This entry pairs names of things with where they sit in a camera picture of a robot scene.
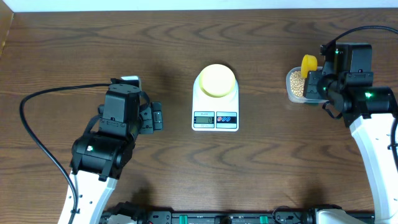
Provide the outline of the yellow plastic bowl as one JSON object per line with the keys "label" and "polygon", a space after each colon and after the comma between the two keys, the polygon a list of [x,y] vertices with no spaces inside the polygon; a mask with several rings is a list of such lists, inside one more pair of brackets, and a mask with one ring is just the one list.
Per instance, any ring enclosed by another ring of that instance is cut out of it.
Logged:
{"label": "yellow plastic bowl", "polygon": [[213,98],[221,98],[230,94],[236,84],[233,71],[222,64],[205,67],[198,77],[200,90]]}

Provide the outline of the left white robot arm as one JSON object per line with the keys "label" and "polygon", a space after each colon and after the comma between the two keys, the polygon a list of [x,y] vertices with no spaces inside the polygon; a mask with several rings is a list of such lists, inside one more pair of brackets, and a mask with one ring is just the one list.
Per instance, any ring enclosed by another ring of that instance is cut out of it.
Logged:
{"label": "left white robot arm", "polygon": [[138,135],[163,129],[162,105],[142,90],[138,76],[114,78],[104,104],[72,146],[70,179],[59,223],[99,223]]}

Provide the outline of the white digital kitchen scale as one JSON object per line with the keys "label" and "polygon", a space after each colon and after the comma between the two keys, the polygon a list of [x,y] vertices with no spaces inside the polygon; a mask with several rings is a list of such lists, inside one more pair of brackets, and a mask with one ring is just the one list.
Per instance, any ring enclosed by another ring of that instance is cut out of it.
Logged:
{"label": "white digital kitchen scale", "polygon": [[200,90],[198,76],[193,84],[192,129],[195,131],[237,131],[239,129],[239,85],[237,79],[230,94],[221,98],[213,98]]}

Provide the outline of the yellow plastic measuring scoop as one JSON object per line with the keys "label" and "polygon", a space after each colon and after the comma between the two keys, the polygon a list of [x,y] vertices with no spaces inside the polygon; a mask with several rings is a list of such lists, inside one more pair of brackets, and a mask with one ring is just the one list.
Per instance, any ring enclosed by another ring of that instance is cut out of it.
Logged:
{"label": "yellow plastic measuring scoop", "polygon": [[300,74],[302,78],[307,78],[308,73],[311,71],[316,71],[318,67],[317,58],[313,55],[304,55],[302,59],[302,64],[300,67]]}

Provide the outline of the soybeans in container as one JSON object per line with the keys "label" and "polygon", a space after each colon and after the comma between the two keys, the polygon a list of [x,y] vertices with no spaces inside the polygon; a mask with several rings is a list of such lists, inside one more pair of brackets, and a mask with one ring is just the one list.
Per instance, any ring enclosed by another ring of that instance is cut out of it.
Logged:
{"label": "soybeans in container", "polygon": [[290,76],[290,87],[292,93],[297,97],[303,97],[305,78],[301,77],[300,71],[292,72]]}

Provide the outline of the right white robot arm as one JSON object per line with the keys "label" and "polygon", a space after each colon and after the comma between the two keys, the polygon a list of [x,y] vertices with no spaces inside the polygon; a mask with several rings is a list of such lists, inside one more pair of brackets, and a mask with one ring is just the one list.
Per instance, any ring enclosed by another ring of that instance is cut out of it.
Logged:
{"label": "right white robot arm", "polygon": [[375,223],[397,223],[397,101],[388,86],[374,86],[373,48],[365,43],[323,45],[325,61],[305,55],[300,73],[304,98],[320,100],[333,119],[343,119],[364,162]]}

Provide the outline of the clear plastic bean container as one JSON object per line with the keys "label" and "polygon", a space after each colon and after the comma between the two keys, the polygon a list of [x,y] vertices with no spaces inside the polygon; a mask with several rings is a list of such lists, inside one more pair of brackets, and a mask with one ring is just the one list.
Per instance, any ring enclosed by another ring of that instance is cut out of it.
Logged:
{"label": "clear plastic bean container", "polygon": [[295,67],[286,76],[288,98],[293,103],[324,103],[325,100],[308,99],[303,96],[305,79],[301,76],[301,67]]}

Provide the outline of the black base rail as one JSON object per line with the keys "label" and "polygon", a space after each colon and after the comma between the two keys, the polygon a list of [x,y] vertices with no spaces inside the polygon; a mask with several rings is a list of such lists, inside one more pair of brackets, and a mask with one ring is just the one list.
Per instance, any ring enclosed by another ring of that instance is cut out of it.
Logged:
{"label": "black base rail", "polygon": [[268,224],[268,223],[389,223],[378,213],[346,212],[337,205],[318,205],[306,210],[279,206],[271,212],[175,211],[153,207],[150,210],[129,202],[104,212],[101,224]]}

